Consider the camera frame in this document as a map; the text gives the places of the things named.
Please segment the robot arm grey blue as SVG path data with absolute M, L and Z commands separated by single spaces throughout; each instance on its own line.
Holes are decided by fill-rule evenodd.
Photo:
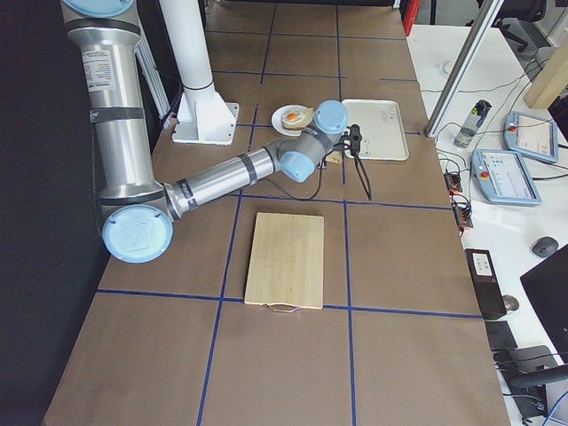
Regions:
M 90 121 L 106 178 L 99 199 L 108 251 L 127 263 L 149 262 L 169 246 L 173 224 L 189 210 L 275 172 L 304 182 L 331 153 L 348 124 L 344 105 L 321 103 L 297 138 L 280 138 L 192 177 L 154 177 L 135 58 L 142 38 L 133 1 L 65 1 L 69 38 L 80 48 L 91 100 Z

